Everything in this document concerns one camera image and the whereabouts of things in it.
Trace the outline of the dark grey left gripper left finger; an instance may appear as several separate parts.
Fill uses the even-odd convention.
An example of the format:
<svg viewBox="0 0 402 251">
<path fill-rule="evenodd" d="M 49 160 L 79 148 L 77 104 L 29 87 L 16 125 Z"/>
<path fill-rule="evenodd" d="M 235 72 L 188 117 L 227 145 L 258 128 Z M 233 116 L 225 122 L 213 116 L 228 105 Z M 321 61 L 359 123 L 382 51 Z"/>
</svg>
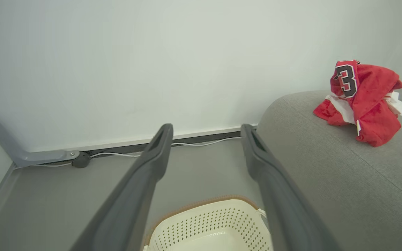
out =
<svg viewBox="0 0 402 251">
<path fill-rule="evenodd" d="M 72 251 L 141 251 L 156 184 L 166 173 L 173 126 L 163 124 L 71 247 Z"/>
</svg>

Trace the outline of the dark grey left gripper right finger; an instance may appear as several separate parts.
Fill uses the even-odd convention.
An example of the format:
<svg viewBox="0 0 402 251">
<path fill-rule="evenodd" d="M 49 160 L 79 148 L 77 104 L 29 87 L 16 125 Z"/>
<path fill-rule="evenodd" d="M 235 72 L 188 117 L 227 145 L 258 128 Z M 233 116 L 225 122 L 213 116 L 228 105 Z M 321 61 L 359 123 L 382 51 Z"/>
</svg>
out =
<svg viewBox="0 0 402 251">
<path fill-rule="evenodd" d="M 336 239 L 250 124 L 241 125 L 247 170 L 258 184 L 274 248 L 340 251 Z"/>
</svg>

